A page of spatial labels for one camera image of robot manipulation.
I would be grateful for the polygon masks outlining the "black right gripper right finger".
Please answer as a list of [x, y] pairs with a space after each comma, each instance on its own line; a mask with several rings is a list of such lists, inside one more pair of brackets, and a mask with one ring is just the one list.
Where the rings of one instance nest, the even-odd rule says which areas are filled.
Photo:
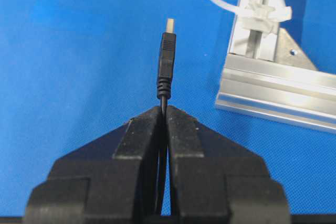
[[265, 161], [186, 112], [166, 111], [172, 214], [179, 223], [290, 223]]

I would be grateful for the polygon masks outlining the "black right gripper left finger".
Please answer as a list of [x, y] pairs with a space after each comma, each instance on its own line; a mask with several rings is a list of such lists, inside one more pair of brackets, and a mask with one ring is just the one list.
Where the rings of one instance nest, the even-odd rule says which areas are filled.
[[57, 159], [31, 192], [26, 223], [141, 223], [155, 212], [161, 109]]

